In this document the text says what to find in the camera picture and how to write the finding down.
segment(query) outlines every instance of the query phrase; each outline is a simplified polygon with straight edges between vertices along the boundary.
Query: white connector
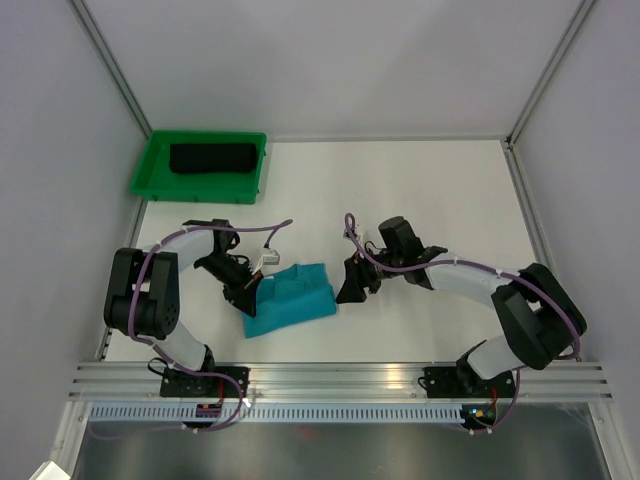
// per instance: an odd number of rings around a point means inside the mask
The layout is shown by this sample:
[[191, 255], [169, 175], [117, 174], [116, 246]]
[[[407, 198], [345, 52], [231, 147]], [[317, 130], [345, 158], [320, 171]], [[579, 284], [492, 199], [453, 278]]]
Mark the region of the white connector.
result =
[[257, 255], [258, 261], [251, 261], [251, 273], [262, 270], [265, 265], [280, 265], [280, 254], [272, 248], [262, 248]]

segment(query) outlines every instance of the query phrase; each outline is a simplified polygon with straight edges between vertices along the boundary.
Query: blue sponge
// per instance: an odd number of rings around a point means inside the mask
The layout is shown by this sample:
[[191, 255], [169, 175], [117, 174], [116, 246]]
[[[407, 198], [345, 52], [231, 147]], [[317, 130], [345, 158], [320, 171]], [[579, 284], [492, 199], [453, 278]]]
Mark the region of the blue sponge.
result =
[[295, 264], [263, 278], [256, 292], [256, 304], [254, 318], [242, 314], [246, 338], [338, 311], [324, 263]]

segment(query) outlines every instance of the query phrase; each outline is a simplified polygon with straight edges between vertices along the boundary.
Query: green tray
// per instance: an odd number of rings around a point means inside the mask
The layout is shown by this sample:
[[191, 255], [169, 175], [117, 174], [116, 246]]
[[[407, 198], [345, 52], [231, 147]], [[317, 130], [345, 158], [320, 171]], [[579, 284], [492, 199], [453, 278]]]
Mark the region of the green tray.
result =
[[[258, 165], [250, 173], [176, 175], [169, 170], [172, 143], [253, 143]], [[155, 130], [133, 177], [131, 191], [154, 201], [255, 203], [266, 144], [264, 133]]]

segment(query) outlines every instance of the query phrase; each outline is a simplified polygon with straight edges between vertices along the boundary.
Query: white table surface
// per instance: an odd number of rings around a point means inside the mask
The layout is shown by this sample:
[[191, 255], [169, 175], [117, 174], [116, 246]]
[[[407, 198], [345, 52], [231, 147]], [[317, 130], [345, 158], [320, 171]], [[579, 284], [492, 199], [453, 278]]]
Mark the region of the white table surface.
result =
[[[409, 220], [423, 244], [500, 267], [534, 261], [507, 165], [497, 141], [279, 143], [265, 157], [255, 205], [149, 203], [139, 245], [155, 243], [189, 219], [229, 219], [237, 227], [293, 218], [272, 247], [274, 273], [292, 263], [324, 262], [336, 292], [343, 261], [354, 251], [342, 238], [345, 212], [382, 244], [377, 226]], [[251, 254], [266, 234], [241, 234], [236, 254]], [[456, 360], [501, 333], [495, 313], [402, 278], [385, 280], [363, 304], [338, 315], [245, 339], [240, 312], [203, 269], [180, 276], [181, 320], [224, 362], [420, 362]], [[114, 332], [108, 361], [146, 360], [152, 352]]]

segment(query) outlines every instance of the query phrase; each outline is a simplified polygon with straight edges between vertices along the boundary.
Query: black sponge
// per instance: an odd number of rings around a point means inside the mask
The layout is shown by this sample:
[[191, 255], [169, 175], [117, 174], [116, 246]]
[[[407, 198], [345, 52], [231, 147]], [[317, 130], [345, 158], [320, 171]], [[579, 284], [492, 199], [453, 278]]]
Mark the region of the black sponge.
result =
[[253, 143], [178, 143], [169, 146], [169, 169], [178, 174], [249, 173], [258, 165]]

